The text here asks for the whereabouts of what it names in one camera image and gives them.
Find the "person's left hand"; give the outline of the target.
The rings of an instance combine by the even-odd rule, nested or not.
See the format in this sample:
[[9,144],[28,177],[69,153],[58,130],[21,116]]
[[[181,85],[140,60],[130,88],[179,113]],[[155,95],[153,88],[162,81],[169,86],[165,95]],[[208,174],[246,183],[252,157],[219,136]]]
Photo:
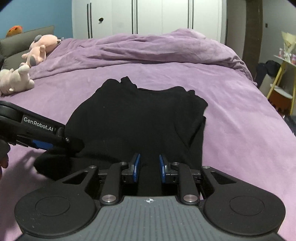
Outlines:
[[0,140],[0,179],[3,175],[3,169],[6,169],[9,165],[8,152],[10,150],[10,145],[5,141]]

